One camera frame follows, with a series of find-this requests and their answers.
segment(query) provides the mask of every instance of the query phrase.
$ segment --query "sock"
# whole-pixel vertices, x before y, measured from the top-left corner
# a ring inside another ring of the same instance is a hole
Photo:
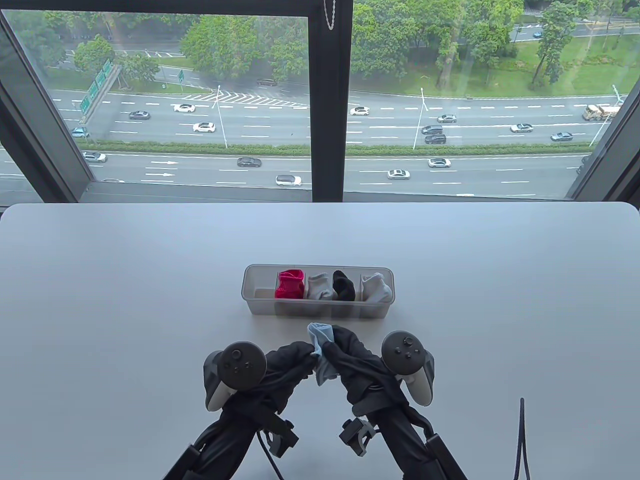
[[[362,275],[362,301],[388,303],[394,297],[381,273]]]
[[[307,278],[307,297],[309,300],[334,300],[338,295],[328,273],[320,273]]]
[[[305,297],[305,273],[302,270],[285,270],[278,274],[280,284],[276,298],[302,299]]]
[[[333,290],[337,293],[336,300],[356,300],[356,289],[353,286],[353,282],[340,270],[333,272]]]

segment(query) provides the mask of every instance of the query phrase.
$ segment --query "plastic organizer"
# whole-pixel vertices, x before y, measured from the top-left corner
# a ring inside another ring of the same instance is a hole
[[[278,274],[281,271],[299,269],[305,273],[305,294],[307,278],[327,272],[330,275],[341,270],[353,282],[356,290],[355,301],[338,300],[290,300],[275,298]],[[362,275],[381,273],[385,283],[391,288],[390,302],[373,303],[362,301]],[[247,302],[253,315],[275,315],[278,317],[353,318],[381,319],[387,316],[389,307],[396,300],[394,274],[388,268],[342,267],[329,265],[249,265],[244,271],[242,298]]]

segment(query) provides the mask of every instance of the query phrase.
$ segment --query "blue cloth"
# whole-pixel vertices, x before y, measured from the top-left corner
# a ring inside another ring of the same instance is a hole
[[[337,370],[322,354],[323,343],[333,342],[333,327],[326,323],[310,323],[307,331],[311,337],[311,343],[316,347],[314,355],[317,355],[319,359],[314,369],[316,371],[316,381],[318,385],[322,385],[327,380],[338,378]]]

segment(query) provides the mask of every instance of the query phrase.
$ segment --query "road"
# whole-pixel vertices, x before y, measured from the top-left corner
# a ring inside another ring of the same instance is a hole
[[[73,100],[81,92],[50,92],[54,104],[70,128],[77,127],[81,112]],[[194,113],[177,113],[173,105],[184,101],[196,106]],[[162,141],[189,143],[268,144],[286,145],[310,142],[309,107],[282,106],[269,92],[264,97],[215,102],[207,96],[151,96],[109,93],[88,129],[99,140]],[[586,104],[614,104],[616,97],[576,97],[549,99],[426,99],[428,111],[419,122],[421,101],[416,97],[352,92],[349,107],[366,105],[369,116],[349,116],[347,143],[356,145],[413,145],[418,124],[435,124],[443,113],[454,113],[458,123],[444,124],[447,142],[451,145],[485,145],[496,143],[551,143],[550,135],[568,131],[575,141],[591,141],[601,122],[586,122],[580,114]],[[129,120],[131,111],[143,109],[151,113],[150,120]],[[196,133],[193,125],[214,122],[216,132]],[[509,126],[527,122],[534,126],[531,133],[512,133]],[[424,136],[418,133],[418,142]]]
[[[612,20],[609,24],[609,36],[615,37],[620,33],[624,26],[623,35],[638,35],[640,34],[640,26],[631,20]],[[542,31],[541,24],[529,24],[523,25],[522,30],[518,32],[518,27],[514,27],[511,31],[511,40],[516,42],[534,42],[537,38],[533,38],[534,32]],[[587,36],[605,36],[607,35],[607,22],[580,22],[576,25],[575,30],[572,33],[576,37]]]
[[[449,157],[451,168],[431,169],[424,159],[347,159],[346,191],[563,198],[575,180],[581,154]],[[126,182],[277,188],[276,175],[301,177],[312,187],[308,157],[262,157],[260,168],[239,168],[237,156],[164,155],[108,152],[103,164],[90,164],[96,179]],[[403,168],[410,180],[388,180],[387,171]],[[11,189],[21,173],[0,150],[0,189]]]

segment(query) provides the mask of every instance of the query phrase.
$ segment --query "white sock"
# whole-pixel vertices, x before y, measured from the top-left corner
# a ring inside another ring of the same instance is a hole
[[[388,303],[394,296],[381,273],[374,273],[371,276],[362,275],[361,283],[363,301]]]
[[[337,296],[333,290],[333,280],[328,273],[307,277],[307,287],[309,300],[334,300]]]

